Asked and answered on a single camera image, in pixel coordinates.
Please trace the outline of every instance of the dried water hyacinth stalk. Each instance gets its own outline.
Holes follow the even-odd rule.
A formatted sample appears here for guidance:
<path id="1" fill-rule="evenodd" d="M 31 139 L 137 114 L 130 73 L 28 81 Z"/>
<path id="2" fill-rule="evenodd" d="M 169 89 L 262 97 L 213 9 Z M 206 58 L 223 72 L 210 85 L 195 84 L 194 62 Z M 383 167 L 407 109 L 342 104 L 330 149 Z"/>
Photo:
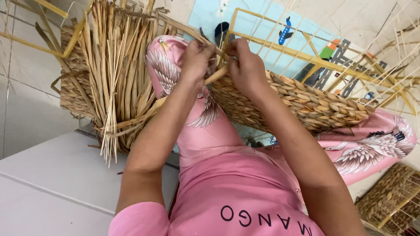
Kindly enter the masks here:
<path id="1" fill-rule="evenodd" d="M 150 15 L 151 8 L 143 9 L 142 17 L 133 17 L 127 12 L 134 7 L 123 9 L 95 0 L 79 38 L 99 119 L 95 128 L 102 134 L 101 154 L 108 165 L 118 151 L 129 152 L 155 113 L 149 111 L 155 94 L 143 59 L 157 31 L 151 17 L 143 17 Z"/>

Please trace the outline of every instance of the hand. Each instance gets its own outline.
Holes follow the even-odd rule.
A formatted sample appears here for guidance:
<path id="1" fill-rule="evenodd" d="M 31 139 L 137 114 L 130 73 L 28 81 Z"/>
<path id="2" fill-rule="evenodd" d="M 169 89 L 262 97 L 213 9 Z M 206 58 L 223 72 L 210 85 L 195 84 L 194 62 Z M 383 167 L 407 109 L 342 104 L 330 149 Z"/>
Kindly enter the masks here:
<path id="1" fill-rule="evenodd" d="M 197 94 L 204 86 L 204 75 L 209 66 L 209 59 L 215 52 L 215 46 L 200 47 L 197 40 L 192 40 L 182 55 L 180 83 L 197 89 Z"/>
<path id="2" fill-rule="evenodd" d="M 245 39 L 235 39 L 226 48 L 231 58 L 229 70 L 235 87 L 251 101 L 255 101 L 267 92 L 273 92 L 265 76 L 264 62 L 249 50 Z"/>

